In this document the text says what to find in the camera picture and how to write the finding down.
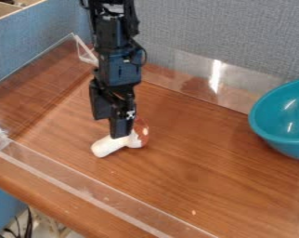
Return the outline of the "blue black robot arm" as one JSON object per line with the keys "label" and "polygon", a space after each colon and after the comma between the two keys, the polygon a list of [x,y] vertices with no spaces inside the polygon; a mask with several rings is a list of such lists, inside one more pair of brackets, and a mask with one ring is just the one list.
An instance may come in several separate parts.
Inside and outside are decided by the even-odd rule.
{"label": "blue black robot arm", "polygon": [[79,0],[89,11],[98,66],[89,85],[95,120],[107,119],[110,137],[126,137],[135,118],[133,87],[141,82],[146,50],[133,40],[138,19],[133,0]]}

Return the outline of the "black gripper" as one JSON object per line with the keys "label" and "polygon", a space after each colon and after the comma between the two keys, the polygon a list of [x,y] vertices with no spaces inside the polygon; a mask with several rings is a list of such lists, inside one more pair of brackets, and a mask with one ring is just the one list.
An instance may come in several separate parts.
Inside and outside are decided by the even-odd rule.
{"label": "black gripper", "polygon": [[113,139],[126,137],[131,132],[135,111],[133,88],[141,83],[141,68],[146,59],[142,47],[98,55],[89,98],[94,119],[107,119],[111,116],[109,122]]}

